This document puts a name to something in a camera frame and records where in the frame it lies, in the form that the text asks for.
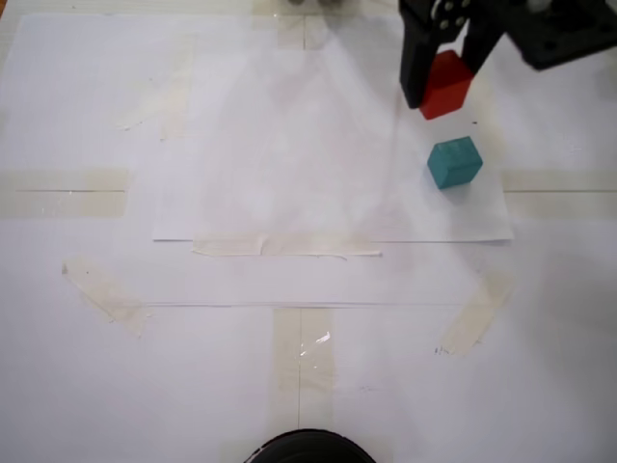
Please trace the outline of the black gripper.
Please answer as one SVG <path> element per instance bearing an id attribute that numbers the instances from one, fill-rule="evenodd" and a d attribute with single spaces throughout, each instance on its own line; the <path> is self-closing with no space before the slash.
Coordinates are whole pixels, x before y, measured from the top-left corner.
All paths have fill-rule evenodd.
<path id="1" fill-rule="evenodd" d="M 464 26 L 467 33 L 460 58 L 473 75 L 481 70 L 504 34 L 500 15 L 506 5 L 497 0 L 398 1 L 404 22 L 399 81 L 411 109 L 418 109 L 424 99 L 437 48 L 455 42 Z M 430 29 L 432 22 L 434 38 L 421 30 Z"/>

